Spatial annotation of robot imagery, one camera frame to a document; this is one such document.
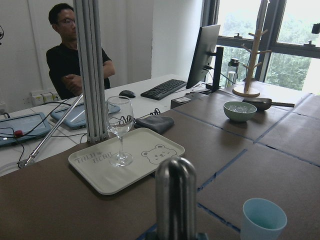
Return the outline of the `cream bear serving tray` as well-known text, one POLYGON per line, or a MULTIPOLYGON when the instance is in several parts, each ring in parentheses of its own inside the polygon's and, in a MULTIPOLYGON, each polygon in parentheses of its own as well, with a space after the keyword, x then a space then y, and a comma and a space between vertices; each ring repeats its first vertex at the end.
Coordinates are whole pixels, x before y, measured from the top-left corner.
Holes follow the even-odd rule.
POLYGON ((113 195, 145 176, 172 156, 182 156, 185 148, 148 129, 138 128, 123 138, 123 150, 133 157, 127 166, 113 166, 110 157, 119 150, 114 137, 72 153, 68 162, 102 195, 113 195))

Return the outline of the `steel ice scoop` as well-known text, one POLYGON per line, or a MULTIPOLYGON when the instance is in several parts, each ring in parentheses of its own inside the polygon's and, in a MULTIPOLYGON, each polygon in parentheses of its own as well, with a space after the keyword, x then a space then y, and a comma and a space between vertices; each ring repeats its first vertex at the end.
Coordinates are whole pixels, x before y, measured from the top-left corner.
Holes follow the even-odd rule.
POLYGON ((244 98, 242 100, 245 103, 249 103, 257 108, 257 111, 268 110, 271 106, 289 107, 294 108, 294 103, 274 102, 270 98, 244 98))

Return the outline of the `black keyboard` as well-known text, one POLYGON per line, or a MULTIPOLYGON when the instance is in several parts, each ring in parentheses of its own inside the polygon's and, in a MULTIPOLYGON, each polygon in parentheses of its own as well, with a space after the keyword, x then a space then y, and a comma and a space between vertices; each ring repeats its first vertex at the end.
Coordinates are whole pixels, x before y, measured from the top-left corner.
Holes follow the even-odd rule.
POLYGON ((152 100, 161 100, 171 93, 181 89, 186 86, 187 82, 178 79, 170 79, 166 82, 163 82, 143 93, 140 94, 141 97, 152 99, 152 100))

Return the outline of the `telescopic metal pointer rod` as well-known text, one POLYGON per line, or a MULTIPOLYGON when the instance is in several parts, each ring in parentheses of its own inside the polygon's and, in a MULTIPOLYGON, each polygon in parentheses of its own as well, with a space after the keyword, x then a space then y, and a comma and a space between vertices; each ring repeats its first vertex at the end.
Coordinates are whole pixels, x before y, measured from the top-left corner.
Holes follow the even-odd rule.
POLYGON ((68 108, 67 112, 61 117, 61 119, 55 124, 55 126, 50 130, 50 132, 44 137, 44 139, 37 145, 37 147, 30 153, 29 157, 24 160, 20 160, 17 163, 17 166, 22 169, 25 168, 35 162, 35 157, 38 155, 40 149, 46 144, 46 142, 51 138, 53 133, 60 127, 65 118, 71 113, 71 111, 75 108, 75 106, 80 102, 83 98, 83 93, 81 93, 73 104, 68 108))

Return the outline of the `black computer mouse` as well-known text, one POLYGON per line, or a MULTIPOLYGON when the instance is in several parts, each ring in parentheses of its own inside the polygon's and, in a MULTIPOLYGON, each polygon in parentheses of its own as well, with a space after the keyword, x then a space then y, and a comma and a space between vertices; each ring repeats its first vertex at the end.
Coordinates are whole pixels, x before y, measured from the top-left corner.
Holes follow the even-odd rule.
POLYGON ((136 97, 136 94, 131 90, 122 90, 118 95, 123 97, 128 97, 128 98, 136 97))

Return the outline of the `grey folded cloth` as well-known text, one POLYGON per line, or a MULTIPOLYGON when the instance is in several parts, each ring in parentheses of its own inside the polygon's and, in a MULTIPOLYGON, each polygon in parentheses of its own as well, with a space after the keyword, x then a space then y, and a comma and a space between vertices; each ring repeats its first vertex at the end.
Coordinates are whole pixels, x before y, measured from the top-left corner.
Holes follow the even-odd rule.
POLYGON ((134 127, 147 128, 158 134, 163 134, 175 124, 172 117, 161 115, 150 115, 146 118, 137 118, 134 127))

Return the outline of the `steel muddler black tip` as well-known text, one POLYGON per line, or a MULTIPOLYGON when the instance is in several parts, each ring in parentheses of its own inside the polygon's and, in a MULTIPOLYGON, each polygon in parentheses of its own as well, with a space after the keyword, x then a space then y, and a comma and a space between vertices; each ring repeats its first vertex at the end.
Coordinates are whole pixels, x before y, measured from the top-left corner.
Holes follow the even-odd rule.
POLYGON ((163 161, 155 173, 156 235, 159 240, 195 240, 196 170, 185 158, 163 161))

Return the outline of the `clear wine glass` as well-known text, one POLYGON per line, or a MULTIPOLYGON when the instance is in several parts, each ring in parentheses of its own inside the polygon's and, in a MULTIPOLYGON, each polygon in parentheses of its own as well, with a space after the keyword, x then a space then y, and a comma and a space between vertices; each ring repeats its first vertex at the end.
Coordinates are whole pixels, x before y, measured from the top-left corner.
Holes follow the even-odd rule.
POLYGON ((119 141, 119 152, 113 154, 109 162, 116 167, 132 163, 133 156, 123 151, 123 136, 132 128, 134 115, 131 100, 126 96, 111 96, 106 102, 107 128, 115 134, 119 141))

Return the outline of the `green bowl of ice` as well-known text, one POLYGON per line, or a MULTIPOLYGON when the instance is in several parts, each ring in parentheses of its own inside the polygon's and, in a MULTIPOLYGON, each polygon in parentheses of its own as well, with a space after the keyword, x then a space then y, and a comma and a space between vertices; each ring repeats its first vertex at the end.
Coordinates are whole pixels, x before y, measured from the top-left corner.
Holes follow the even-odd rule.
POLYGON ((243 101, 227 101, 223 105, 224 114, 234 122, 246 122, 253 118, 257 108, 243 101))

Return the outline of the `wooden mug tree stand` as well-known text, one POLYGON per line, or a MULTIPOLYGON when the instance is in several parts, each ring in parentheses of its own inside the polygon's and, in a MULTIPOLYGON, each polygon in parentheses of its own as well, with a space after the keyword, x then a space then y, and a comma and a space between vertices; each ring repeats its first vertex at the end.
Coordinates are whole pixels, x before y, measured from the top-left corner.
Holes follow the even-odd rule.
POLYGON ((251 82, 254 80, 253 78, 254 69, 262 64, 262 62, 258 62, 256 64, 257 55, 271 52, 271 50, 258 51, 261 37, 267 31, 268 31, 267 29, 264 31, 262 31, 261 29, 256 29, 255 34, 250 32, 248 33, 250 36, 253 36, 253 43, 252 43, 251 49, 247 48, 244 43, 241 45, 242 48, 244 48, 246 51, 250 53, 250 57, 249 57, 249 64, 243 65, 247 69, 244 85, 236 85, 232 89, 232 92, 237 96, 244 97, 244 98, 255 98, 260 95, 260 92, 257 89, 250 87, 250 85, 251 85, 251 82))

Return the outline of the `blue teach pendant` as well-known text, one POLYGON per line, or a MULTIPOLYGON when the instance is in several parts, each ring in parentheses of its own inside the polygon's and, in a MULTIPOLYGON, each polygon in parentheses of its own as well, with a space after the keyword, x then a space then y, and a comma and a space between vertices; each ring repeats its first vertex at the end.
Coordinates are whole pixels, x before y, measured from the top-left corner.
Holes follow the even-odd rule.
MULTIPOLYGON (((68 107, 54 110, 50 114, 50 116, 54 120, 59 121, 68 112, 68 110, 69 110, 68 107)), ((86 128, 87 127, 86 115, 87 114, 86 114, 84 103, 79 103, 65 117, 65 119, 62 122, 62 125, 68 127, 71 130, 86 128)))
POLYGON ((43 112, 37 112, 0 121, 0 146, 16 145, 45 137, 51 130, 43 112))

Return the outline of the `clear water bottle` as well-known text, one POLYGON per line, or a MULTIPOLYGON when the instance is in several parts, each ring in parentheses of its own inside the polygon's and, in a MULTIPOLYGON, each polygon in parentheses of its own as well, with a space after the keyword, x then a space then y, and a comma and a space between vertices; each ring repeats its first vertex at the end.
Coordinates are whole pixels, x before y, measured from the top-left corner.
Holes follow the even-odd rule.
POLYGON ((226 87, 232 86, 236 83, 238 79, 239 63, 240 61, 237 58, 231 58, 228 62, 227 81, 225 83, 226 87))

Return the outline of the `person in black shirt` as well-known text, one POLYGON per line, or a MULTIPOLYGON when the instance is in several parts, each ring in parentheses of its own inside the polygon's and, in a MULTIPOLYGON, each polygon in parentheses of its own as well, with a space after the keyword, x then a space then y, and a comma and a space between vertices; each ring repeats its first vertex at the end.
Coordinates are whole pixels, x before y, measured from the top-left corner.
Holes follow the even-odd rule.
POLYGON ((48 20, 61 38, 59 45, 46 52, 50 80, 62 100, 77 97, 83 87, 74 9, 67 3, 56 4, 48 20))

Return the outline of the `aluminium frame post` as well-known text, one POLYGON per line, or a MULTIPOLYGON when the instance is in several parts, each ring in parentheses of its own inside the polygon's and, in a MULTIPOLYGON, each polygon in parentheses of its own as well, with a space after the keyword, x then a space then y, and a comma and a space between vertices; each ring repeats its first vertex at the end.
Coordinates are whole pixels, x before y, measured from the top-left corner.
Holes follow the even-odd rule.
POLYGON ((97 0, 74 0, 73 7, 87 141, 96 144, 108 138, 99 2, 97 0))

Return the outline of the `black computer monitor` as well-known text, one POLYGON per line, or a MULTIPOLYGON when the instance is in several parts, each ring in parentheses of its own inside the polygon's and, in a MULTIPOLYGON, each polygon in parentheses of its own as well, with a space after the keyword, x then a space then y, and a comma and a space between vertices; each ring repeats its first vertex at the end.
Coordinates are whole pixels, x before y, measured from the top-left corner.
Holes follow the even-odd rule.
POLYGON ((195 45, 193 59, 188 75, 186 88, 193 88, 198 82, 203 82, 209 73, 212 57, 215 57, 214 73, 212 85, 206 85, 206 88, 215 92, 219 88, 222 57, 224 49, 216 47, 220 25, 201 26, 195 45))

